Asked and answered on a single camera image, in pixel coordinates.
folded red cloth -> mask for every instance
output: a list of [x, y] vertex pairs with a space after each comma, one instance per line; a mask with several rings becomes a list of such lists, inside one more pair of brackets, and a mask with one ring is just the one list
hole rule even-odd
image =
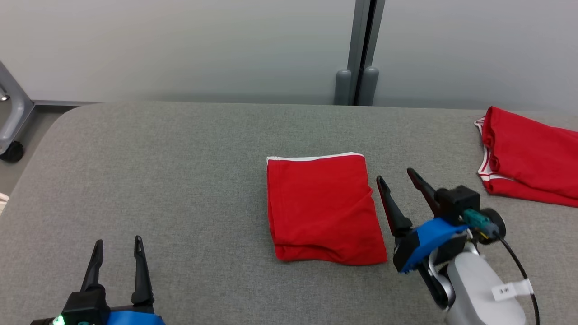
[[269, 227], [283, 261], [387, 261], [365, 157], [267, 157]]
[[490, 107], [478, 126], [490, 194], [578, 207], [578, 132]]

gray fabric surface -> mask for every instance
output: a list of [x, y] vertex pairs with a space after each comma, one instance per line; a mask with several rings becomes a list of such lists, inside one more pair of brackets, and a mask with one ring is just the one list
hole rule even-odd
[[[442, 324], [417, 274], [392, 262], [347, 267], [282, 263], [269, 233], [266, 156], [365, 155], [377, 215], [384, 176], [406, 216], [431, 214], [405, 173], [434, 187], [467, 185], [506, 219], [543, 324], [578, 319], [578, 210], [490, 197], [476, 110], [116, 103], [74, 109], [47, 132], [0, 217], [2, 324], [59, 314], [82, 283], [94, 242], [111, 306], [130, 302], [132, 245], [149, 262], [155, 310], [167, 324]], [[578, 129], [578, 118], [527, 113]], [[483, 247], [504, 281], [521, 279], [499, 244]], [[529, 298], [520, 299], [529, 320]]]

white tag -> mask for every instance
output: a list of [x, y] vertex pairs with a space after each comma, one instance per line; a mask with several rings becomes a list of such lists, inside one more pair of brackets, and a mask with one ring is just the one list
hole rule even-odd
[[534, 290], [530, 283], [530, 279], [524, 279], [519, 282], [510, 282], [492, 288], [492, 294], [496, 301], [502, 301], [516, 296], [528, 296], [533, 293]]

black wheel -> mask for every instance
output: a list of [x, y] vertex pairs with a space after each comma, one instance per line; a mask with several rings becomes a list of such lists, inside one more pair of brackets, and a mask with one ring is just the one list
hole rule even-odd
[[[482, 209], [480, 212], [482, 215], [487, 216], [492, 223], [498, 226], [499, 234], [500, 236], [502, 236], [502, 238], [504, 238], [506, 236], [506, 223], [504, 223], [504, 219], [502, 218], [502, 216], [498, 212], [490, 208]], [[498, 240], [497, 238], [496, 239], [482, 238], [480, 240], [480, 244], [489, 245], [497, 240]]]
[[24, 156], [24, 146], [18, 141], [12, 141], [8, 149], [3, 154], [0, 154], [0, 160], [15, 163], [22, 159], [22, 156]]

cloth fold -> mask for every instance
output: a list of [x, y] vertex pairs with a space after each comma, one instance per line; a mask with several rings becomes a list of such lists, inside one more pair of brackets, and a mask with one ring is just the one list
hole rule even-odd
[[490, 194], [578, 207], [578, 132], [494, 106], [474, 125], [484, 145], [478, 174]]
[[387, 261], [365, 157], [267, 157], [269, 227], [279, 260]]

